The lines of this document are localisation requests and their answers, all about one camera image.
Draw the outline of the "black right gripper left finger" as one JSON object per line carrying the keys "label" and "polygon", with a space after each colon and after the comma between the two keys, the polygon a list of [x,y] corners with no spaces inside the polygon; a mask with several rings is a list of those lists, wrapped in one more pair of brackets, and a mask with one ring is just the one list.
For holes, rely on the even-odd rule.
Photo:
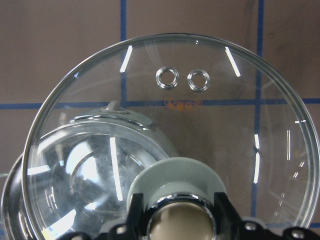
{"label": "black right gripper left finger", "polygon": [[125,223],[113,226],[109,232],[98,236],[99,240],[140,240],[147,235],[148,220],[144,210],[144,195],[134,193],[131,196]]}

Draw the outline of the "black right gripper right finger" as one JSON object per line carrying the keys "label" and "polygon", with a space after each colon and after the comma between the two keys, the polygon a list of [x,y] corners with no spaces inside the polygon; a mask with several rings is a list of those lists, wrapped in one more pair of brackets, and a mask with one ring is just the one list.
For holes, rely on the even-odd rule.
{"label": "black right gripper right finger", "polygon": [[289,227],[275,234],[253,220],[243,220],[224,192],[214,193],[216,233],[222,240],[318,240],[320,236],[302,227]]}

